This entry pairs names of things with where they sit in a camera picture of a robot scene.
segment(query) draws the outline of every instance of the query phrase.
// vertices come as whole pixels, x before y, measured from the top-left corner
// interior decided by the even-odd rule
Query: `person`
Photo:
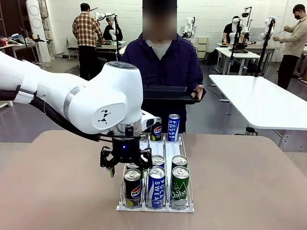
[[[104,42],[99,24],[90,15],[90,9],[89,4],[82,3],[81,14],[76,17],[72,24],[72,32],[78,39],[80,77],[85,80],[96,77],[102,69],[96,51],[97,41],[95,34],[98,35],[101,43]]]
[[[232,18],[232,20],[236,19],[236,18],[240,18],[239,16],[235,16]],[[231,33],[236,33],[236,31],[232,31],[232,22],[228,25],[225,26],[225,29],[224,29],[224,33],[223,33],[223,41],[222,43],[228,43],[230,44],[230,34]]]
[[[283,60],[278,71],[278,86],[285,90],[288,89],[297,61],[307,42],[307,15],[305,6],[302,4],[294,6],[293,14],[299,20],[298,23],[293,27],[284,27],[286,32],[292,33],[291,36],[276,36],[273,38],[274,41],[286,43],[283,51]]]
[[[162,0],[143,5],[143,32],[128,44],[121,61],[135,65],[141,72],[143,85],[183,86],[191,96],[201,100],[205,94],[203,73],[190,41],[171,28],[173,18]],[[162,132],[168,132],[170,114],[180,116],[179,133],[186,132],[186,105],[165,100],[144,100],[142,110],[162,118]]]
[[[108,25],[106,26],[103,35],[104,35],[104,39],[105,39],[105,40],[110,41],[110,40],[113,40],[113,39],[112,39],[112,36],[111,36],[111,34],[110,34],[109,31],[110,31],[110,30],[114,30],[112,25],[113,25],[113,23],[115,23],[115,22],[109,20],[108,18],[106,18],[106,21],[107,21]],[[118,29],[118,40],[119,40],[119,41],[122,41],[122,40],[123,40],[123,34],[122,34],[121,29],[120,29],[120,27],[118,26],[118,24],[117,24],[117,29]]]

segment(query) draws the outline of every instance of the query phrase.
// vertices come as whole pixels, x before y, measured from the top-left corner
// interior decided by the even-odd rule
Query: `pepsi can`
[[[165,165],[164,157],[162,157],[160,155],[153,155],[152,159],[153,159],[153,166],[160,166],[160,167],[164,168],[164,165]]]
[[[165,190],[165,170],[154,166],[148,172],[148,206],[152,209],[163,208]]]
[[[125,196],[127,207],[138,207],[141,204],[141,172],[137,169],[128,169],[124,173]]]
[[[152,126],[152,141],[159,141],[162,137],[162,119],[156,117],[157,122]]]
[[[179,130],[179,115],[171,114],[168,120],[168,141],[177,141]]]

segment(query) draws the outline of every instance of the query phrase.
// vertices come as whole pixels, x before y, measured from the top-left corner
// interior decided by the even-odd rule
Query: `white tray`
[[[147,197],[148,191],[148,171],[144,173],[144,179],[142,180],[143,189],[141,193],[141,206],[137,208],[130,208],[126,206],[125,201],[125,183],[124,183],[124,173],[121,180],[120,186],[120,199],[119,204],[117,206],[117,211],[147,211],[147,212],[186,212],[193,213],[194,212],[194,204],[193,204],[193,187],[191,182],[191,176],[189,179],[188,186],[188,195],[186,200],[186,208],[181,210],[172,209],[170,206],[170,187],[171,187],[171,165],[172,158],[176,155],[183,155],[186,157],[186,151],[184,148],[183,138],[180,134],[178,137],[178,141],[176,142],[168,142],[166,141],[165,136],[163,137],[163,141],[150,141],[150,136],[148,136],[148,141],[140,141],[140,148],[143,150],[145,148],[150,147],[152,149],[152,155],[161,155],[165,158],[165,171],[166,171],[166,189],[164,195],[164,204],[161,209],[151,209],[148,207],[147,202],[145,201],[145,197]]]

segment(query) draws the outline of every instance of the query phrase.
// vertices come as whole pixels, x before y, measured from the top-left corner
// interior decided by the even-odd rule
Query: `can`
[[[137,169],[128,169],[124,173],[125,197],[127,207],[138,207],[141,204],[141,172]]]
[[[127,170],[128,169],[138,169],[138,170],[140,170],[139,167],[134,163],[126,164],[126,168],[127,168]]]
[[[153,159],[153,166],[161,166],[162,168],[165,167],[164,157],[162,157],[160,155],[153,155],[152,159]]]
[[[153,209],[163,208],[165,191],[165,170],[154,166],[148,172],[148,206]]]
[[[172,170],[171,179],[171,207],[185,209],[190,172],[186,167],[177,166]]]
[[[188,159],[185,156],[177,155],[172,158],[172,170],[177,166],[188,167]]]
[[[178,130],[179,130],[179,119],[180,116],[177,114],[171,114],[168,120],[168,141],[177,141],[178,139]]]
[[[156,123],[152,126],[151,140],[159,141],[162,139],[162,119],[156,116]]]

